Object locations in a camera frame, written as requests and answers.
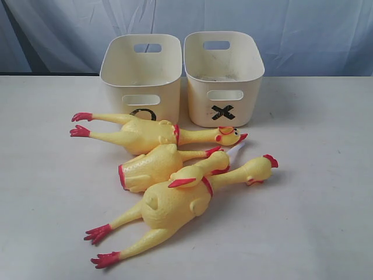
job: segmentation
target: white plastic bin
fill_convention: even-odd
[[[179,39],[167,34],[129,34],[110,42],[100,78],[113,113],[176,124],[181,53]]]
[[[240,127],[249,122],[265,71],[251,36],[203,31],[185,38],[191,120],[202,127]]]

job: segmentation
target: x symbol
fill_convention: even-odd
[[[214,121],[221,116],[225,116],[225,118],[229,118],[230,120],[233,120],[235,118],[235,115],[229,113],[229,111],[233,109],[233,106],[231,105],[226,105],[223,109],[214,105],[211,109],[217,111],[217,114],[212,117]]]

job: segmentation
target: rubber chicken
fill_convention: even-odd
[[[129,248],[98,254],[91,262],[96,264],[96,268],[105,268],[159,245],[194,217],[202,215],[215,191],[228,184],[262,182],[271,176],[271,168],[278,167],[276,159],[265,155],[234,171],[208,176],[214,170],[227,168],[229,163],[229,155],[217,151],[208,159],[183,167],[173,173],[169,181],[148,188],[141,201],[113,222],[88,230],[85,240],[96,244],[109,232],[136,219],[142,218],[151,228]]]
[[[195,158],[208,158],[218,150],[220,146],[206,151],[185,151],[177,150],[176,144],[159,145],[147,155],[139,155],[118,166],[122,187],[132,193],[145,191],[156,183],[167,181],[171,174],[183,167],[183,162]]]
[[[103,120],[122,124],[122,129],[113,133],[98,133],[89,131],[87,128],[76,125],[70,130],[71,137],[89,137],[123,146],[133,155],[149,153],[161,144],[176,144],[177,146],[210,142],[222,146],[231,146],[239,143],[247,137],[233,127],[218,127],[201,131],[187,131],[180,129],[177,124],[167,120],[150,121],[137,118],[130,114],[92,114],[77,113],[72,121],[81,120]]]

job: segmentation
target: white table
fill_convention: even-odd
[[[74,113],[110,111],[100,85],[0,77],[0,279],[373,278],[373,78],[265,78],[237,165],[269,153],[273,177],[226,188],[169,241],[108,271],[90,258],[128,247],[147,226],[97,247],[83,241],[140,200],[119,184],[125,150],[69,136]],[[186,112],[180,125],[196,129]]]

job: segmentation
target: black circle mark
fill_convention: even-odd
[[[151,109],[140,108],[140,109],[136,109],[136,110],[130,112],[129,114],[134,116],[134,115],[136,115],[140,111],[147,111],[147,112],[149,112],[152,115],[152,121],[156,121],[157,120],[156,113],[154,113],[153,111],[151,111]]]

